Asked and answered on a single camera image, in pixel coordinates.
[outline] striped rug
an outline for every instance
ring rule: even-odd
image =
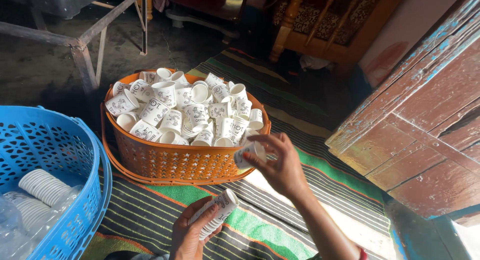
[[[229,49],[189,74],[212,72],[242,83],[269,114],[272,132],[286,132],[297,147],[309,187],[346,235],[370,259],[394,259],[390,221],[379,188],[328,152],[325,139],[335,127],[316,105],[291,92],[285,79],[241,51]],[[213,186],[147,186],[114,173],[105,219],[82,259],[108,253],[170,251],[171,228],[182,210],[207,195],[232,189],[241,200],[222,232],[207,243],[204,259],[299,259],[313,257],[315,244],[295,207],[254,171],[244,180]]]

